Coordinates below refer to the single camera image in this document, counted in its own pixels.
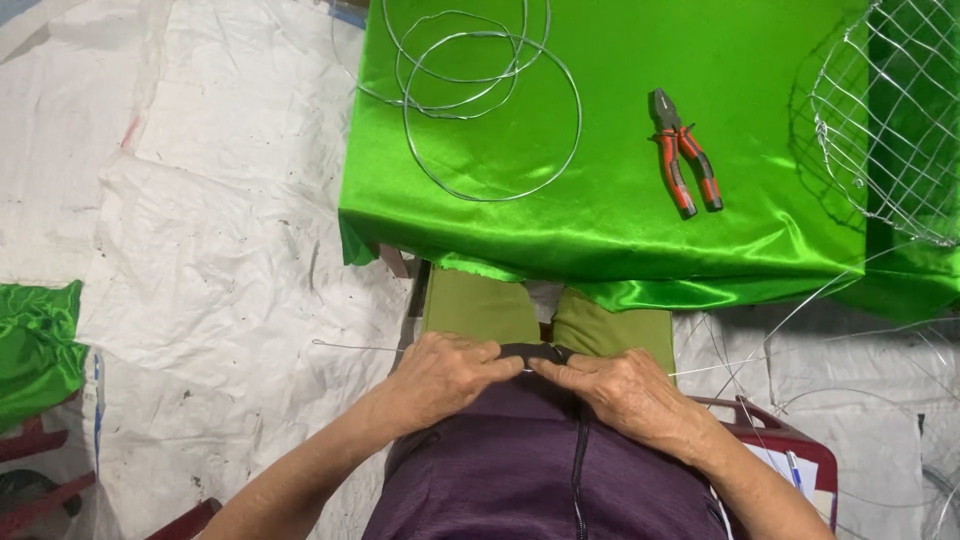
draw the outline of wire mesh basket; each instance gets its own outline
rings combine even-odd
[[[811,94],[829,174],[851,203],[948,247],[960,243],[954,4],[871,0],[833,46]]]

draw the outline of pen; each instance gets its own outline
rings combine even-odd
[[[790,466],[790,473],[793,474],[794,485],[803,493],[804,487],[800,483],[800,469],[797,468],[797,455],[789,450],[786,451],[786,463]]]

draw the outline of purple shirt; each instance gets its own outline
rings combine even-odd
[[[577,407],[573,394],[523,373],[399,439],[364,540],[575,539]],[[592,414],[586,421],[581,506],[589,538],[727,538],[699,473]]]

